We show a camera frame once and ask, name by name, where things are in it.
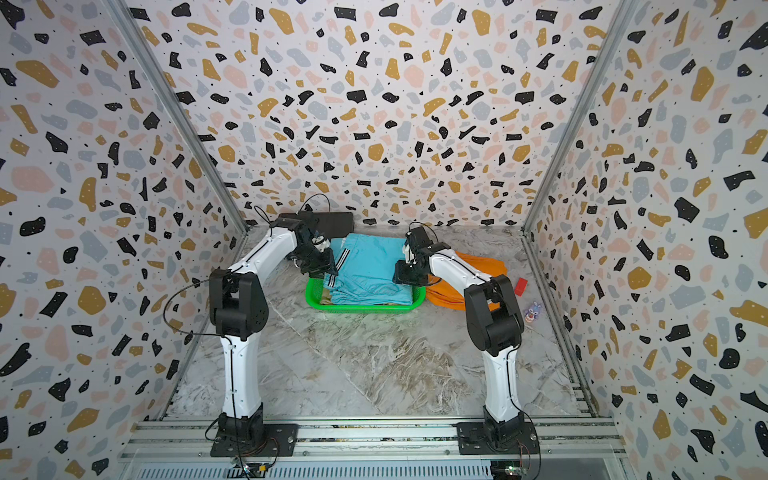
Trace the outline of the tan pants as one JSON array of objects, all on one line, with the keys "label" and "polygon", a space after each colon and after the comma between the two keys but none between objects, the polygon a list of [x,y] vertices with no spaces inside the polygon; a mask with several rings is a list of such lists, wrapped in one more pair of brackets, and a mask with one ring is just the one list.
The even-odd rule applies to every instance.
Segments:
[{"label": "tan pants", "polygon": [[322,293],[321,293],[320,299],[319,299],[319,303],[321,305],[333,305],[332,295],[331,295],[331,291],[330,290],[328,290],[327,288],[324,288],[322,290]]}]

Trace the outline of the teal pants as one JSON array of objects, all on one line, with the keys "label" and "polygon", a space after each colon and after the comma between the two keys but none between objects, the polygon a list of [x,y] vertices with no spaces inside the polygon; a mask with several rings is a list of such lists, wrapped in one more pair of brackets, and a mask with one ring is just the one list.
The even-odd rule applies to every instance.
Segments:
[{"label": "teal pants", "polygon": [[324,278],[333,304],[411,305],[412,287],[393,282],[395,263],[404,258],[403,245],[403,239],[356,233],[333,239],[338,274]]}]

